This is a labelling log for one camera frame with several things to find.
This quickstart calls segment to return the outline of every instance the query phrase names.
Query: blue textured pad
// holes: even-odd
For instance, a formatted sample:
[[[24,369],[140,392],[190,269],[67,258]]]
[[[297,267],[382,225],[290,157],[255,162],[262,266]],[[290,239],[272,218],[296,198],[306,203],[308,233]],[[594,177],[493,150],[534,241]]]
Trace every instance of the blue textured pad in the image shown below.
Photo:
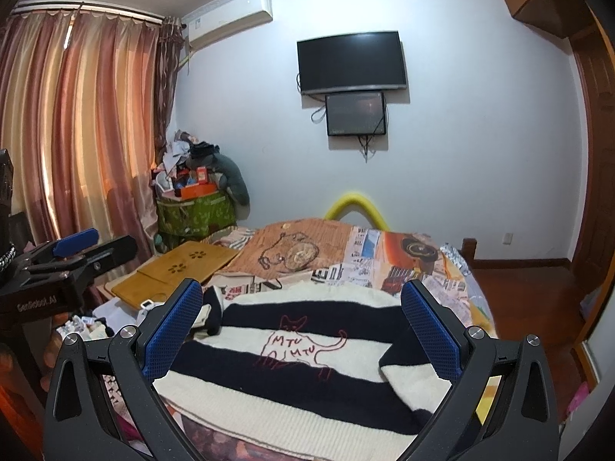
[[[145,346],[143,376],[147,380],[167,374],[202,306],[201,285],[193,281]]]
[[[77,234],[60,239],[53,248],[53,256],[68,258],[96,243],[98,243],[98,231],[96,229],[82,230]]]
[[[461,376],[459,347],[411,283],[402,288],[402,310],[437,375],[454,383]]]

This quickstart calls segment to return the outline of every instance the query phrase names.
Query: sweater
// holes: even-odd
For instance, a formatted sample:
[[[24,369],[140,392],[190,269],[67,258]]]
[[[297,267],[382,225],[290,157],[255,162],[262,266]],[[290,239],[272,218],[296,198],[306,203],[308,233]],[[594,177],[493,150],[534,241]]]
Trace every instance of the sweater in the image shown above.
[[[385,292],[299,283],[224,300],[208,288],[204,303],[205,331],[155,387],[246,441],[305,459],[395,460],[450,388]]]

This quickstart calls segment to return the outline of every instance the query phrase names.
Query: finger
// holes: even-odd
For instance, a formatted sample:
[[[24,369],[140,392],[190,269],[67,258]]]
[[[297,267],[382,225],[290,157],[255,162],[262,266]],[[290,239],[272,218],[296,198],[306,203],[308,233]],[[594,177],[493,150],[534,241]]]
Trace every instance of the finger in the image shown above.
[[[58,313],[51,318],[51,325],[53,328],[59,328],[68,321],[71,315],[68,312]]]
[[[9,373],[13,370],[13,357],[8,353],[0,352],[0,374]]]
[[[45,365],[48,368],[53,368],[55,365],[55,361],[58,359],[58,354],[60,353],[60,348],[62,347],[62,337],[57,331],[53,331],[51,334],[51,339],[45,347],[45,352],[43,353],[42,359]]]
[[[41,378],[41,388],[46,392],[49,392],[49,385],[51,384],[51,374],[47,374]]]

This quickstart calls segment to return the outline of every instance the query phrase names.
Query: air conditioner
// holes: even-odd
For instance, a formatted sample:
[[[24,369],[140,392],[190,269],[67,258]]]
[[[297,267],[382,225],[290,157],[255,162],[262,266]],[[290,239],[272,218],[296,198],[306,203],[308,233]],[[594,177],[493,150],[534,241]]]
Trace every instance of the air conditioner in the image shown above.
[[[188,41],[193,50],[198,50],[272,20],[271,0],[233,0],[192,20]]]

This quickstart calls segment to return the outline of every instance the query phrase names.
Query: curtain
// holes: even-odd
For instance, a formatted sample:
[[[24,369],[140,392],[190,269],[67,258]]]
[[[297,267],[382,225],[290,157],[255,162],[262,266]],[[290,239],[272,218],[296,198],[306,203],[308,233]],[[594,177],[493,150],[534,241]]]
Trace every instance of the curtain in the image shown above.
[[[173,100],[175,98],[175,85],[177,83],[177,67],[180,63],[180,52],[184,44],[181,35],[181,19],[167,17],[162,21],[158,50],[156,51],[155,76],[155,133],[154,145],[156,150],[156,164],[162,162],[166,133],[171,121]]]
[[[135,238],[129,268],[151,256],[159,30],[89,12],[8,19],[0,37],[0,144],[15,168],[12,210],[26,211],[37,243],[94,227],[102,240]]]

